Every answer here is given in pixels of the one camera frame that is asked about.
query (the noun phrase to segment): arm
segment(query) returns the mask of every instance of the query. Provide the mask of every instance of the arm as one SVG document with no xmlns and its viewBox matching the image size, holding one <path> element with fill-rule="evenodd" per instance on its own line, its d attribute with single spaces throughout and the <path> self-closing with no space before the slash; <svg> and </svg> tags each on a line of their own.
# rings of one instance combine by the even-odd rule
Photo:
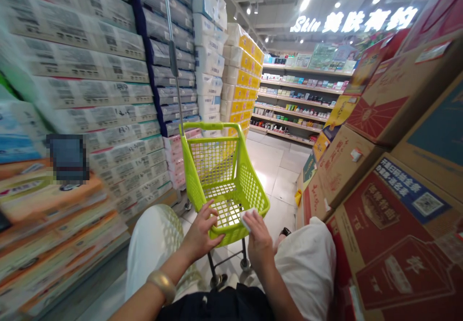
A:
<svg viewBox="0 0 463 321">
<path fill-rule="evenodd" d="M 277 321 L 304 320 L 275 266 L 272 238 L 257 211 L 243 216 L 249 226 L 249 259 Z"/>
<path fill-rule="evenodd" d="M 174 285 L 178 284 L 189 266 L 219 245 L 224 237 L 222 235 L 214 240 L 209 238 L 208 232 L 217 223 L 218 216 L 217 210 L 209 208 L 213 202 L 214 200 L 210 200 L 203 206 L 179 249 L 159 269 Z M 161 289 L 146 282 L 109 321 L 152 321 L 156 319 L 164 303 L 165 297 Z"/>
</svg>

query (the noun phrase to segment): bracelet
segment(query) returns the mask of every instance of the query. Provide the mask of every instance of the bracelet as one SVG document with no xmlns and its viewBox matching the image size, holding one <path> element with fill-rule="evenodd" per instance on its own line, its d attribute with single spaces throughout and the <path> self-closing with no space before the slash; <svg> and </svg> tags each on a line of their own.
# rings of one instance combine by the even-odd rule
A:
<svg viewBox="0 0 463 321">
<path fill-rule="evenodd" d="M 159 287 L 165 297 L 165 306 L 172 304 L 175 299 L 175 295 L 177 294 L 177 289 L 166 274 L 160 270 L 154 270 L 148 275 L 146 282 L 151 282 Z"/>
</svg>

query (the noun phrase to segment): illuminated sign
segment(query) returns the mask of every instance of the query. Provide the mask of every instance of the illuminated sign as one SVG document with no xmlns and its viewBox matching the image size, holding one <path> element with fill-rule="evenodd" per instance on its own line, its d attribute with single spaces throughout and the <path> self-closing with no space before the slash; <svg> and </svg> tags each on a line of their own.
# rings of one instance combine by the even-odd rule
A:
<svg viewBox="0 0 463 321">
<path fill-rule="evenodd" d="M 386 30 L 391 29 L 404 29 L 412 21 L 413 17 L 418 12 L 417 8 L 407 7 L 406 9 L 401 7 L 399 8 L 389 19 L 389 22 L 386 25 Z M 342 24 L 344 14 L 331 13 L 327 16 L 325 24 L 323 25 L 322 33 L 326 32 L 338 32 L 339 29 L 343 33 L 357 32 L 360 30 L 360 26 L 363 24 L 365 26 L 365 32 L 375 30 L 379 31 L 382 29 L 387 18 L 391 14 L 390 10 L 383 11 L 377 9 L 376 11 L 369 14 L 368 20 L 364 23 L 365 14 L 363 11 L 359 12 L 350 12 L 347 15 L 347 18 Z M 290 28 L 290 32 L 316 32 L 321 26 L 321 22 L 317 21 L 315 18 L 310 19 L 306 16 L 299 16 L 296 20 L 296 23 L 293 27 Z"/>
</svg>

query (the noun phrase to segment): cart handle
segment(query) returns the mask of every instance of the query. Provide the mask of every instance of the cart handle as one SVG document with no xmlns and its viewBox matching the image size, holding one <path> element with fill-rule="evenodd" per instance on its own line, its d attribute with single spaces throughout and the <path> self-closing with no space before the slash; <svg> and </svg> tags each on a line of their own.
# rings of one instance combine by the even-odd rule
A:
<svg viewBox="0 0 463 321">
<path fill-rule="evenodd" d="M 234 128 L 238 132 L 238 136 L 243 134 L 243 130 L 238 123 L 231 123 L 231 122 L 186 122 L 183 124 L 183 129 L 191 129 L 191 128 L 201 128 L 205 131 L 221 131 L 224 128 Z"/>
</svg>

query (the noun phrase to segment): white floor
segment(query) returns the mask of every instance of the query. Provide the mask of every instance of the white floor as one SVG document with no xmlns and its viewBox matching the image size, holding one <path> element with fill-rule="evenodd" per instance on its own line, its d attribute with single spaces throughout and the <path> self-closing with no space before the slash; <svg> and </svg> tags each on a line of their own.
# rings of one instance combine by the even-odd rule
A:
<svg viewBox="0 0 463 321">
<path fill-rule="evenodd" d="M 264 221 L 270 235 L 275 240 L 278 234 L 287 227 L 293 231 L 296 226 L 296 180 L 306 162 L 310 148 L 292 144 L 277 137 L 262 135 L 253 131 L 247 138 L 247 151 L 252 164 L 270 199 L 270 210 Z M 181 217 L 183 231 L 186 233 L 196 213 L 191 210 Z M 221 247 L 213 252 L 214 262 L 239 252 L 241 242 Z M 217 267 L 218 273 L 241 274 L 241 255 Z M 207 257 L 196 262 L 205 281 L 209 283 L 212 274 Z M 106 321 L 123 303 L 125 292 L 125 276 L 122 274 L 79 318 L 78 321 Z"/>
</svg>

